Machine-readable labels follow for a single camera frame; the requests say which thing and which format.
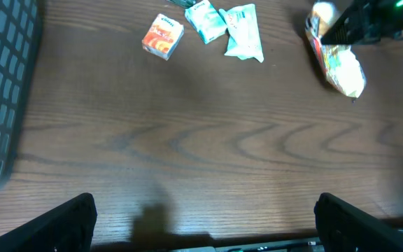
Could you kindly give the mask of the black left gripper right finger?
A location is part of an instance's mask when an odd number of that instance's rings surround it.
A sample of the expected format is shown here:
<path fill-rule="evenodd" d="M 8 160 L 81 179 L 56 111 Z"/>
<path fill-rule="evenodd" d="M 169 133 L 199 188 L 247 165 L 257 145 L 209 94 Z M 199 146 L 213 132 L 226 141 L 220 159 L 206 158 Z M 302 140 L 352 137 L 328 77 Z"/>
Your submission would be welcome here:
<path fill-rule="evenodd" d="M 320 195 L 314 214 L 325 251 L 403 252 L 403 232 L 331 193 Z"/>

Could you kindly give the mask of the orange tissue pack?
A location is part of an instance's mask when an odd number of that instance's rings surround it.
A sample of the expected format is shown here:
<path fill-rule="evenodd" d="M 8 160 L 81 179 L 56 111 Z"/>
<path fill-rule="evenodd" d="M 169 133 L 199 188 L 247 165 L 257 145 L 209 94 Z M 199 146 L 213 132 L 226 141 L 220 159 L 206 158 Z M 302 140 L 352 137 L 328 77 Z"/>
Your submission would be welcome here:
<path fill-rule="evenodd" d="M 168 60 L 184 35 L 184 26 L 161 13 L 153 20 L 142 39 L 144 50 Z"/>

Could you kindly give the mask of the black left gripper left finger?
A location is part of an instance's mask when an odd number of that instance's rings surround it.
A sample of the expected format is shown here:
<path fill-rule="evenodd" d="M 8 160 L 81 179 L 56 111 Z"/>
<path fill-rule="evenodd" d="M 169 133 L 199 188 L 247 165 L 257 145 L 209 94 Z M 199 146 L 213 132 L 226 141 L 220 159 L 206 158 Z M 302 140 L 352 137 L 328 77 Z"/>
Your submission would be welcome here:
<path fill-rule="evenodd" d="M 84 192 L 0 236 L 0 252 L 89 251 L 97 210 Z"/>

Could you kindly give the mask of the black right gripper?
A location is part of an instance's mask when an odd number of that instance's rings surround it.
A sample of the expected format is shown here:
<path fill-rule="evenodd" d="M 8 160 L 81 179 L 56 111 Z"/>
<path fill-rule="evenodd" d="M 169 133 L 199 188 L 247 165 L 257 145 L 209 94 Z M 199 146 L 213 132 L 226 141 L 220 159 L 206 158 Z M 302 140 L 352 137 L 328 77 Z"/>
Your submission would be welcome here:
<path fill-rule="evenodd" d="M 403 0 L 355 0 L 322 35 L 323 45 L 370 45 L 403 40 Z"/>

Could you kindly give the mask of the dark green round-logo packet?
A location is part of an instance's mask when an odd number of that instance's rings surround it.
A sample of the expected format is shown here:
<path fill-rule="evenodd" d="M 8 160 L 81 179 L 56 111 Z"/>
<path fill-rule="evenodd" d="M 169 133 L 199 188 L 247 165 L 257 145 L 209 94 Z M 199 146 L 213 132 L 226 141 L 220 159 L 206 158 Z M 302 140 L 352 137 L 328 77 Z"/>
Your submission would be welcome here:
<path fill-rule="evenodd" d="M 167 0 L 173 4 L 176 4 L 182 8 L 190 8 L 197 3 L 197 0 Z"/>

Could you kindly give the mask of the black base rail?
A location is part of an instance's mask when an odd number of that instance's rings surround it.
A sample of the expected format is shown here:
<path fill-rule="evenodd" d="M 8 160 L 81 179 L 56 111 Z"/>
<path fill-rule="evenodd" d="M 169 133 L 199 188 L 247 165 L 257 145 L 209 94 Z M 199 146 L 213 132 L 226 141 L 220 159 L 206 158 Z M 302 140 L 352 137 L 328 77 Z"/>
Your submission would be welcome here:
<path fill-rule="evenodd" d="M 237 246 L 182 248 L 170 252 L 325 252 L 318 237 Z"/>

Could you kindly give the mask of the teal wet wipes pack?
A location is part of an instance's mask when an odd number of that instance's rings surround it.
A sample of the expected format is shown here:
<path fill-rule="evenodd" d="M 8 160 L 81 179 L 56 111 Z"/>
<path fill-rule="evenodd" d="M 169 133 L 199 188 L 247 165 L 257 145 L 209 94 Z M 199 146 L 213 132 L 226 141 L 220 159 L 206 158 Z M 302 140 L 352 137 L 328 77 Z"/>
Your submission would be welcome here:
<path fill-rule="evenodd" d="M 255 4 L 236 6 L 219 13 L 227 25 L 229 40 L 225 56 L 240 60 L 255 58 L 263 63 L 264 55 L 257 24 Z"/>

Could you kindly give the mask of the small teal tissue pack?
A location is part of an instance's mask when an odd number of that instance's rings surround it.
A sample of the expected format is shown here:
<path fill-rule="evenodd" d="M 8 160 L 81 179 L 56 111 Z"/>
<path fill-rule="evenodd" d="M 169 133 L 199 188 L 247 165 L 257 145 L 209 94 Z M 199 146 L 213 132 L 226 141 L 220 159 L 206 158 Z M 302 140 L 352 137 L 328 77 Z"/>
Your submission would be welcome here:
<path fill-rule="evenodd" d="M 227 25 L 209 0 L 202 0 L 185 10 L 185 17 L 205 44 L 225 34 Z"/>

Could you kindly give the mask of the dark grey plastic basket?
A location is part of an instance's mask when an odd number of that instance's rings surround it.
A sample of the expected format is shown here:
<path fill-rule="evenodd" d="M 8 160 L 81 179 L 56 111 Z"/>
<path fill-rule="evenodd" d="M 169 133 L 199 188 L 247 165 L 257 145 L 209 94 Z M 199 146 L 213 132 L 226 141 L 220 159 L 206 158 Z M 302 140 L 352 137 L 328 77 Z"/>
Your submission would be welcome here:
<path fill-rule="evenodd" d="M 0 190 L 17 156 L 43 14 L 41 0 L 0 0 Z"/>

